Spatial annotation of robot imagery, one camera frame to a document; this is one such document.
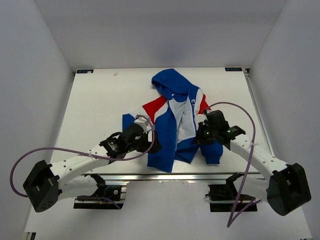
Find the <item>blue white red jacket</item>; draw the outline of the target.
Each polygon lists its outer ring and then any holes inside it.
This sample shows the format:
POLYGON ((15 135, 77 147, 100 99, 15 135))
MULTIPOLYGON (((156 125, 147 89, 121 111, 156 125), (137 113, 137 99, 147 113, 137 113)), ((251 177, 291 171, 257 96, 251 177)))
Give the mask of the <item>blue white red jacket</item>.
POLYGON ((147 166, 170 173, 174 161, 190 164, 200 151, 206 164, 220 163, 223 146, 195 144, 198 120, 209 106, 206 95, 175 69, 165 69, 151 79, 160 96, 122 116, 122 128, 127 128, 136 115, 147 115, 155 126, 161 150, 147 155, 147 166))

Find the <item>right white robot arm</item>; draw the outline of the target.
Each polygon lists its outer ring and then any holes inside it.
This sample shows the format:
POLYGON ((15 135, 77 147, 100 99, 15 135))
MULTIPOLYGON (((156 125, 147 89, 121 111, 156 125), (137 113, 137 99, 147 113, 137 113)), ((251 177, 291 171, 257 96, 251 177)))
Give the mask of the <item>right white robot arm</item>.
POLYGON ((255 145, 238 126, 229 126, 220 110, 206 110, 199 122, 195 142, 200 145, 219 143, 253 166, 262 179, 234 173, 226 179, 226 195, 236 200, 247 195, 267 202, 285 216, 312 199, 306 172, 298 164, 288 164, 255 145))

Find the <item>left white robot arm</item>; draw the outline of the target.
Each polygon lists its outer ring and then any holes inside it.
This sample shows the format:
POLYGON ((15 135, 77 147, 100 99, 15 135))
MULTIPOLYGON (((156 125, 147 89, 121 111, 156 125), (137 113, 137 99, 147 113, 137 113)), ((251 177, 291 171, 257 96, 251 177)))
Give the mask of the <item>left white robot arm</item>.
POLYGON ((37 213, 51 208, 57 201, 84 197, 99 200, 105 196, 103 178, 92 170, 126 160, 131 152, 155 154, 161 145, 154 127, 132 123, 122 132, 110 135, 84 153, 54 163, 37 162, 23 188, 37 213))

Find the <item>right blue corner label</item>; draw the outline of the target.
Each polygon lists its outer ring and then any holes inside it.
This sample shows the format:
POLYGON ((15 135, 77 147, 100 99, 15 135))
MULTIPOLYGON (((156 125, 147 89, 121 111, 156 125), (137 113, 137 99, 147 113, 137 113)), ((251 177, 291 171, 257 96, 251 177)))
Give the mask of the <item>right blue corner label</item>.
POLYGON ((243 69, 241 67, 225 67, 226 72, 242 72, 243 69))

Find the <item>blue corner label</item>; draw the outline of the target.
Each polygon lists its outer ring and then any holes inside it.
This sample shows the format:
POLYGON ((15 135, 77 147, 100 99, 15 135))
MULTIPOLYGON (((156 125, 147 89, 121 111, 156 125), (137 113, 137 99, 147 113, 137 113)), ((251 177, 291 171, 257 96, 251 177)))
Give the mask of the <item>blue corner label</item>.
POLYGON ((225 67, 226 72, 242 72, 243 69, 241 67, 225 67))
POLYGON ((93 69, 78 69, 76 74, 92 74, 93 72, 93 69))

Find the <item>left blue corner label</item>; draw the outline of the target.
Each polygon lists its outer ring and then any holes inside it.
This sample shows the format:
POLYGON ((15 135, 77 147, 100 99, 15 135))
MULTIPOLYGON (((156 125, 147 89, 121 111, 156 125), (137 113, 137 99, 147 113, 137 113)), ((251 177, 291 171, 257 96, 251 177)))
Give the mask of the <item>left blue corner label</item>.
POLYGON ((93 69, 78 69, 76 74, 92 74, 93 72, 93 69))

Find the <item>aluminium table front rail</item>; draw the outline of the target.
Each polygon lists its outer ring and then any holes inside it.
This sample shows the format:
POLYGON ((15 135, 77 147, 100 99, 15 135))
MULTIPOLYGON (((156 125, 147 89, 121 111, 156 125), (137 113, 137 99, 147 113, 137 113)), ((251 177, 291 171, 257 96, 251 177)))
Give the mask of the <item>aluminium table front rail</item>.
POLYGON ((225 180, 233 173, 199 173, 199 174, 99 174, 106 181, 213 181, 225 180))

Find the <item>aluminium table rail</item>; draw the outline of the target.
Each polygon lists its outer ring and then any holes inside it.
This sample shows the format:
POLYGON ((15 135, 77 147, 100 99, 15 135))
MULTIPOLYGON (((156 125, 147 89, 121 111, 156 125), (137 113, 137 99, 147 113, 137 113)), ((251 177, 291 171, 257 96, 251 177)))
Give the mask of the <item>aluminium table rail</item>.
POLYGON ((257 98, 256 98, 255 93, 253 91, 253 85, 252 85, 252 81, 251 81, 251 77, 250 77, 250 69, 249 68, 245 68, 243 70, 243 73, 244 73, 244 77, 245 77, 245 80, 246 80, 246 83, 247 83, 247 87, 248 87, 248 90, 249 90, 249 93, 250 93, 250 97, 251 97, 254 109, 255 109, 255 112, 256 112, 256 115, 257 115, 257 119, 258 119, 258 122, 259 122, 259 126, 260 126, 260 129, 261 129, 262 135, 263 135, 263 139, 264 139, 265 145, 266 145, 268 151, 274 157, 275 156, 274 149, 272 147, 269 135, 267 133, 266 126, 265 126, 265 123, 263 121, 263 118, 262 118, 262 115, 261 115, 261 111, 260 111, 260 108, 259 108, 258 103, 257 103, 257 98))
POLYGON ((106 181, 213 181, 225 180, 233 173, 199 173, 199 174, 99 174, 106 181))

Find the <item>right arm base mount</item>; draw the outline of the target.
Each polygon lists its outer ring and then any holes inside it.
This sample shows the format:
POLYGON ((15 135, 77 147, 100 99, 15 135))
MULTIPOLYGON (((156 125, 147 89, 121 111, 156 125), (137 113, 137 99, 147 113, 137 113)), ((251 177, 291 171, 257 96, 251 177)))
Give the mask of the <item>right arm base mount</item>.
MULTIPOLYGON (((230 213, 233 208, 233 204, 236 200, 236 195, 229 193, 225 184, 210 184, 208 185, 208 193, 205 194, 205 198, 209 201, 209 207, 211 213, 230 213)), ((235 212, 239 212, 244 208, 253 197, 248 195, 241 195, 235 208, 235 212)), ((258 208, 256 204, 251 204, 245 212, 257 212, 258 208)))

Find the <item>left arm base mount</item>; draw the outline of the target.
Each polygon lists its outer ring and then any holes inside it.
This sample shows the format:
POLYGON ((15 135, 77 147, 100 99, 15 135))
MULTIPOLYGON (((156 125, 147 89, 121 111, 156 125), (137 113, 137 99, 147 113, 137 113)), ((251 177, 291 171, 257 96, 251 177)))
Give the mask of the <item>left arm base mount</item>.
POLYGON ((121 210, 124 206, 127 184, 111 183, 98 188, 91 196, 78 196, 73 208, 82 210, 121 210))

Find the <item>aluminium table right rail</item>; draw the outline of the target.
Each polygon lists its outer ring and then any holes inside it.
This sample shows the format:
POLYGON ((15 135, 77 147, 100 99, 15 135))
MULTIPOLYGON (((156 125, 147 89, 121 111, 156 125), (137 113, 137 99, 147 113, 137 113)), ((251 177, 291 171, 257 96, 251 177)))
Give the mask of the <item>aluminium table right rail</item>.
POLYGON ((257 98, 256 98, 255 93, 253 91, 253 85, 252 85, 252 81, 251 81, 251 77, 250 77, 250 69, 249 68, 245 68, 243 70, 243 73, 244 73, 244 77, 245 77, 245 80, 246 80, 246 83, 247 83, 247 87, 248 87, 248 90, 249 90, 249 93, 250 93, 250 97, 251 97, 254 109, 255 109, 255 112, 256 112, 256 115, 257 115, 257 119, 258 119, 258 122, 259 122, 259 126, 260 126, 260 129, 261 129, 262 135, 263 135, 263 139, 264 139, 265 145, 266 145, 268 151, 274 157, 275 156, 274 149, 272 147, 269 135, 267 133, 266 126, 265 126, 265 123, 263 121, 263 118, 262 118, 262 115, 261 115, 261 111, 260 111, 260 108, 259 108, 258 103, 257 103, 257 98))

